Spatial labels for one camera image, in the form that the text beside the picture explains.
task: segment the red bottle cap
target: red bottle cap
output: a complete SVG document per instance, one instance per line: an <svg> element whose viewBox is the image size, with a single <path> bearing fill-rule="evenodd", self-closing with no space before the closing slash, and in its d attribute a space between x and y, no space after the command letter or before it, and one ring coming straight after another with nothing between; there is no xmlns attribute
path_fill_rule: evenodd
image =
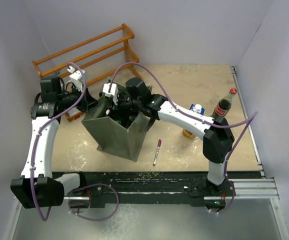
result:
<svg viewBox="0 0 289 240"><path fill-rule="evenodd" d="M231 94L236 94L236 93L237 93L237 89L231 88L230 93L231 93Z"/></svg>

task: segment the cola bottle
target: cola bottle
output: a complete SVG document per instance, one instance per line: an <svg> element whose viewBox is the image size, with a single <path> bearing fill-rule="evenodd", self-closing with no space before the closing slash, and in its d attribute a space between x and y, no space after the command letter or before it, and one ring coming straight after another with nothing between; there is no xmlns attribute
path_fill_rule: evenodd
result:
<svg viewBox="0 0 289 240"><path fill-rule="evenodd" d="M237 94L237 89L231 88L229 93L218 102L217 106L215 106L211 117L215 119L217 116L222 116L222 117L226 116L231 108L234 96L236 94Z"/></svg>

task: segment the wooden rack rail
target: wooden rack rail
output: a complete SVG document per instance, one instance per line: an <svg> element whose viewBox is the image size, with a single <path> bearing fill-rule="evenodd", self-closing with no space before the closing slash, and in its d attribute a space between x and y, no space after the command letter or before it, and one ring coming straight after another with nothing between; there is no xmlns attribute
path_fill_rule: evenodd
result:
<svg viewBox="0 0 289 240"><path fill-rule="evenodd" d="M120 47L120 48L118 48L118 49L116 49L116 50L113 50L113 51L111 51L111 52L109 52L109 53L106 53L106 54L104 54L104 55L102 55L102 56L100 56L100 57L98 57L98 58L96 58L96 59L93 59L93 60L87 62L87 63L84 63L84 64L80 65L80 67L81 67L82 69L84 69L84 68L86 68L86 67L89 67L89 66L91 66L91 65L93 65L93 64L96 64L96 63L98 63L98 62L100 62L100 61L102 61L102 60L104 60L104 59L107 59L107 58L109 58L109 57L111 57L111 56L113 56L113 55L115 55L115 54L117 54L117 53L120 53L120 52L122 52L122 51L124 51L125 61L126 61L126 62L135 62L135 63L138 63L138 62L139 62L139 58L138 58L138 56L134 53L134 51L130 48L130 45L129 45L129 42L128 42L128 40L129 40L129 39L133 39L133 38L135 37L135 35L134 35L133 31L132 31L125 23L123 23L121 26L116 27L116 28L114 28L114 29L112 29L112 30L110 30L110 31L106 31L106 32L104 32L104 33L102 33L102 34L100 34L100 35L98 35L98 36L92 37L92 38L90 38L90 39L88 39L88 40L85 40L85 41L80 42L80 43L78 43L78 44L76 44L76 45L73 45L73 46L71 46L71 47L68 47L68 48L66 48L66 49L64 49L64 50L62 50L62 51L53 53L53 54L51 54L51 55L49 55L49 56L47 56L47 57L44 57L44 58L42 58L42 59L40 59L40 60L38 60L38 61L32 61L32 64L33 64L36 72L38 73L38 75L39 75L41 78L46 77L46 76L48 76L48 75L50 75L50 74L56 73L56 72L58 72L58 71L60 71L60 70L62 70L62 69L64 69L64 68L66 68L66 67L67 67L67 62L64 62L64 63L62 63L62 64L60 64L60 65L58 65L58 66L52 67L52 68L50 68L50 69L48 69L48 70L46 70L46 71L44 71L44 72L41 72L41 70L39 69L39 65L40 65L40 64L45 63L45 62L47 62L47 61L50 61L50 60L52 60L52 59L54 59L54 58L56 58L56 57L59 57L59 56L61 56L61 55L63 55L63 54L66 54L66 53L68 53L68 52L70 52L70 51L73 51L73 50L75 50L75 49L78 49L78 48L80 48L80 47L82 47L82 46L84 46L84 45L86 45L86 44L92 43L92 42L94 42L94 41L96 41L96 40L99 40L99 39L101 39L101 38L103 38L103 37L105 37L105 36L108 36L108 35L110 35L110 34L113 34L113 33L115 33L115 32L118 32L118 31L120 31L120 30L123 31L123 35L124 35L124 36L123 36L122 38L119 38L118 40L115 40L115 41L113 41L113 42L111 42L111 43L108 43L108 44L106 44L106 45L103 45L103 46L101 46L101 47L99 47L99 48L97 48L97 49L94 49L94 50L92 50L92 51L89 51L89 52L87 52L87 53L85 53L85 54L83 54L83 55L81 55L81 56L78 56L78 57L76 57L76 58L74 58L74 59L69 60L68 62L77 63L77 62L79 62L79 61L81 61L81 60L83 60L83 59L86 59L86 58L91 57L91 56L93 56L93 55L95 55L95 54L98 54L98 53L100 53L100 52L102 52L102 51L104 51L104 50L106 50L106 49L109 49L109 48L111 48L111 47L113 47L113 46L116 46L116 45L118 45L118 44L123 43L123 46L122 46L122 47ZM135 67L134 67L133 65L124 66L122 69L126 69L126 68L128 68L136 77L141 78L141 76L140 76L139 73L136 71L136 69L135 69ZM88 81L87 81L87 86L89 86L89 85L91 85L91 84L93 84L93 83L96 83L96 82L100 81L101 79L104 79L104 78L106 78L106 77L109 77L110 75L114 74L115 71L116 71L116 68L115 68L115 69L111 69L111 70L109 70L108 72L106 72L106 73L104 73L104 74L102 74L102 75L100 75L100 76L97 76L97 77L95 77L95 78L93 78L93 79L91 79L91 80L88 80ZM67 77L67 76L69 76L69 75L70 75L70 73L66 71L66 72L62 73L62 74L60 75L60 77L61 77L61 78L64 78L64 77ZM77 118L77 117L80 116L81 114L82 114L82 112L77 113L77 114L75 114L75 115L73 115L73 116L68 116L68 115L67 115L67 119L68 119L69 121L71 121L72 119Z"/></svg>

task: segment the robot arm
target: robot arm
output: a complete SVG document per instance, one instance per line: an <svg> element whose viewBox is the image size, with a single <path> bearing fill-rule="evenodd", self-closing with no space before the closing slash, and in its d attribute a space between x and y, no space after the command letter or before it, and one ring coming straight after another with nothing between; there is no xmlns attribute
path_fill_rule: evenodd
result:
<svg viewBox="0 0 289 240"><path fill-rule="evenodd" d="M104 85L102 93L106 97L112 98L112 100L119 99L114 104L113 109L119 112L130 109L141 111L150 118L146 130L151 128L155 120L162 120L187 129L203 140L202 152L209 160L207 179L215 186L219 186L224 182L225 159L235 141L229 128L216 128L181 114L165 96L151 94L145 83L138 77L131 78L126 82L125 86L129 96L124 99L121 96L118 97L119 93L116 84L112 84L111 91L109 91L109 85L109 83ZM179 105L175 104L175 106L186 114L200 118L205 122L222 126L228 125L224 117L219 116L217 119L213 119L212 117L187 110Z"/></svg>
<svg viewBox="0 0 289 240"><path fill-rule="evenodd" d="M68 69L71 72L69 76L72 83L71 92L61 89L60 77L45 77L40 80L41 93L35 98L31 108L32 135L29 147L28 157L19 179L11 181L11 190L25 208L34 208L33 197L30 187L31 176L31 156L33 145L37 133L41 126L48 122L52 117L63 112L77 101L83 91L82 75L74 68ZM88 92L78 103L77 108L82 112L87 112L98 105ZM64 196L71 190L78 188L83 181L83 176L78 173L64 174L53 179L51 160L54 147L54 141L61 119L49 123L43 130L35 151L34 163L34 186L40 207L59 206L64 200Z"/></svg>
<svg viewBox="0 0 289 240"><path fill-rule="evenodd" d="M28 158L19 179L11 181L11 190L25 208L34 208L33 198L30 187L31 155L33 143L38 129L50 118L56 116L64 109L71 106L81 94L81 74L72 71L71 82L77 87L72 92L64 93L61 91L60 78L43 78L40 81L41 99L31 108L32 136L28 153ZM140 78L132 78L126 82L128 91L127 96L119 96L116 84L112 84L111 90L109 83L105 84L102 93L112 99L112 109L120 113L133 110L141 111L150 118L146 130L154 124L155 120L162 120L185 128L203 140L203 154L209 160L208 181L212 186L221 186L225 180L224 169L225 159L232 148L234 137L230 129L215 128L209 124L196 121L188 116L179 113L173 108L165 96L151 94L145 83ZM87 91L85 97L77 105L80 111L87 112L99 103ZM203 119L205 122L217 125L228 125L224 117L213 119L203 116L193 111L187 110L176 105L183 112ZM37 145L34 168L35 193L40 207L59 206L64 200L64 196L71 190L82 187L85 182L83 174L69 173L60 178L53 179L51 171L52 151L55 136L59 128L60 119L51 122L42 130L43 134Z"/></svg>

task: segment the work surface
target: work surface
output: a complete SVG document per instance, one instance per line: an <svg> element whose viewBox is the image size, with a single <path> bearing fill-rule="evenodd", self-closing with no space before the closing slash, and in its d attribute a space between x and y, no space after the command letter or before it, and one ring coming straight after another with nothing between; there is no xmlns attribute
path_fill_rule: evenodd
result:
<svg viewBox="0 0 289 240"><path fill-rule="evenodd" d="M172 101L189 108L191 104L201 104L204 115L210 116L218 101L224 97L235 82L228 65L149 65L148 68L160 80ZM144 70L137 68L146 85L152 85L152 93L162 94L155 80ZM132 78L128 69L122 70L115 81L122 85ZM95 98L99 96L104 79L89 86ZM191 140L182 135L182 128L168 122L156 121L146 134L137 162L103 153L98 144L82 125L80 118L68 122L62 117L54 141L52 171L207 171L208 160L202 153L203 142ZM226 116L229 124L245 119L239 97L233 100L232 108ZM235 139L244 126L232 128ZM158 140L162 140L157 165L153 160ZM232 154L229 171L258 171L254 146L249 131L245 133Z"/></svg>

